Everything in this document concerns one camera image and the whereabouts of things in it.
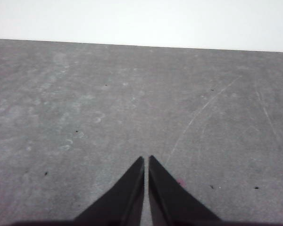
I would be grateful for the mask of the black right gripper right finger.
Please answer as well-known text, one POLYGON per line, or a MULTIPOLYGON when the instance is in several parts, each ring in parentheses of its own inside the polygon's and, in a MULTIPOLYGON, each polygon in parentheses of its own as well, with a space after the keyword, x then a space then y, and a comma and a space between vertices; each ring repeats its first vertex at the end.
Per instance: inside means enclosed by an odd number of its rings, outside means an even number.
POLYGON ((149 200, 154 223, 221 223, 188 193, 152 155, 149 157, 149 200))

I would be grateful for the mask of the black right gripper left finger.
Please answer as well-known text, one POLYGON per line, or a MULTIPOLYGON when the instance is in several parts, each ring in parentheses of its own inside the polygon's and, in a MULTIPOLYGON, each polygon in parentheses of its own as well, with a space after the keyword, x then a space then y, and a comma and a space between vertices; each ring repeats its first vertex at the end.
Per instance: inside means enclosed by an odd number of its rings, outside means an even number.
POLYGON ((76 223, 140 223, 144 199, 144 158, 139 157, 76 223))

